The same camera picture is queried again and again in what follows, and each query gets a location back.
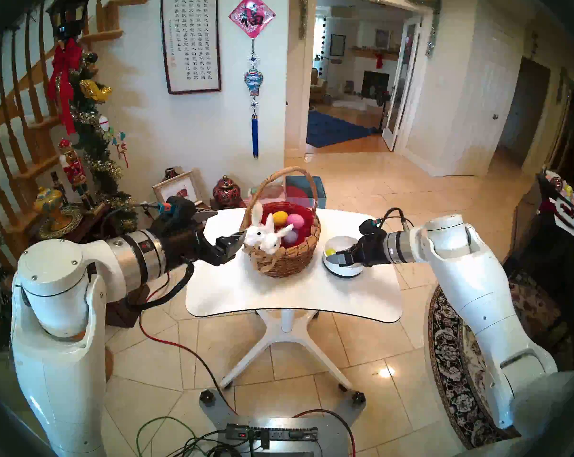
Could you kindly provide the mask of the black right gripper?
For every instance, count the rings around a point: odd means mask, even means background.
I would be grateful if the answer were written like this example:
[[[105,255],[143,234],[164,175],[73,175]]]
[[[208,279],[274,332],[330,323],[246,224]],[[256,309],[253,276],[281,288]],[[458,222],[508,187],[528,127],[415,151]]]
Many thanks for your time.
[[[338,266],[352,266],[355,262],[365,267],[388,264],[386,240],[386,232],[362,235],[356,244],[333,254],[332,263]]]

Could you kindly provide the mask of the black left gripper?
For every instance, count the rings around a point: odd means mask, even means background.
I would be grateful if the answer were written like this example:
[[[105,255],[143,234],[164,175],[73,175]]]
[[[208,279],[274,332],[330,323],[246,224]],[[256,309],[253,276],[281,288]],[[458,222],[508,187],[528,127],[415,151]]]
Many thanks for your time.
[[[214,245],[216,253],[204,236],[207,220],[217,214],[215,210],[197,209],[194,222],[163,222],[164,272],[170,272],[187,261],[193,263],[200,260],[217,266],[235,258],[244,244],[245,231],[217,237]]]

